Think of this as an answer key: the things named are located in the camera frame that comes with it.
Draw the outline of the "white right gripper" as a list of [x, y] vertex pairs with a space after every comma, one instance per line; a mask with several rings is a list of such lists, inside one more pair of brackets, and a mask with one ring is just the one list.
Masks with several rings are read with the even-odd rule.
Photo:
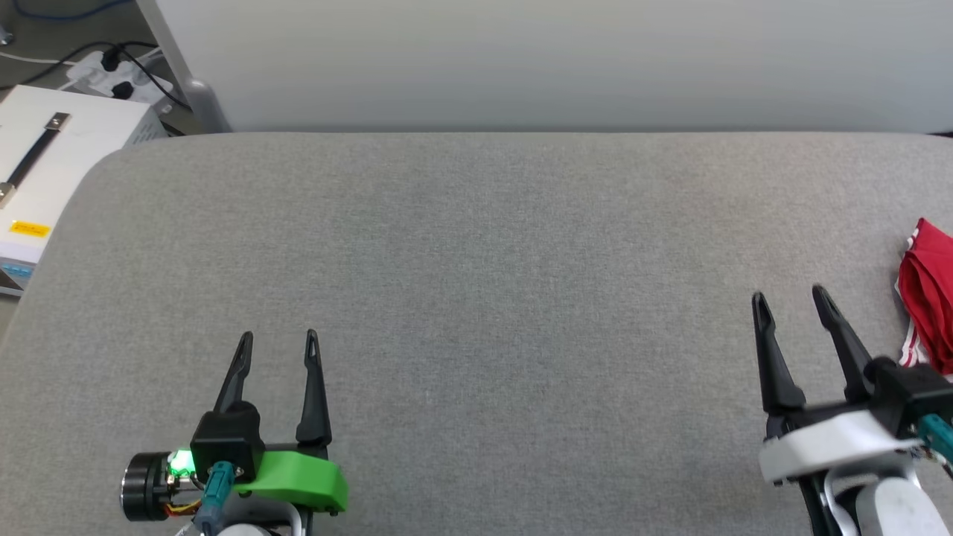
[[[823, 285], [812, 286], [812, 298], [841, 364], [845, 400], [865, 403], [874, 392], [873, 384], [864, 374], [872, 362], [867, 347]], [[753, 293], [751, 306], [760, 397], [767, 415], [766, 439], [758, 457], [763, 481], [773, 484], [844, 466], [872, 469], [875, 461], [899, 455], [901, 459], [887, 465], [896, 466], [902, 478], [919, 485], [910, 451], [922, 442], [899, 440], [867, 410], [847, 412], [799, 430], [782, 432], [787, 417], [806, 406], [806, 394], [791, 377], [765, 295]]]

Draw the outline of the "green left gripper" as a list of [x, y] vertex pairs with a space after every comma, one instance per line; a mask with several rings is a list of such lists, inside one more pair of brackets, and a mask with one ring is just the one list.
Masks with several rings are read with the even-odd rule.
[[[253, 333], [244, 332], [229, 364], [214, 411], [225, 413], [232, 404], [243, 400], [243, 386], [251, 371]], [[307, 330], [304, 350], [306, 368], [305, 397], [301, 418], [296, 428], [300, 448], [327, 450], [331, 444], [331, 421], [319, 336]], [[235, 478], [234, 491], [239, 494], [292, 503], [315, 512], [341, 513], [348, 509], [348, 484], [340, 467], [329, 460], [298, 451], [295, 447], [279, 447], [264, 451], [255, 479], [249, 473]]]

